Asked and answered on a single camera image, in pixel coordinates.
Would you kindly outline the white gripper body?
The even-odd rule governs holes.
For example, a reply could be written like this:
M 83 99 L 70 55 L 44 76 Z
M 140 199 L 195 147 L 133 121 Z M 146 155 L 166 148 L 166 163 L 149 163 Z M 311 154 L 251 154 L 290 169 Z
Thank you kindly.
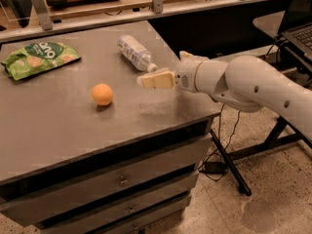
M 206 57 L 194 56 L 185 51 L 179 52 L 179 62 L 174 68 L 176 84 L 185 91 L 196 93 L 196 73 Z

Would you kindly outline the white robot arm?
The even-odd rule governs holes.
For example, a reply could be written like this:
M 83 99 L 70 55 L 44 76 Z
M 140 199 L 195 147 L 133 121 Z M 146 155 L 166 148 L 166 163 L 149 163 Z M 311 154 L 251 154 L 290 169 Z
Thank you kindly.
M 238 56 L 226 62 L 184 54 L 173 70 L 160 69 L 136 81 L 143 88 L 203 93 L 242 112 L 267 107 L 312 140 L 312 91 L 260 58 Z

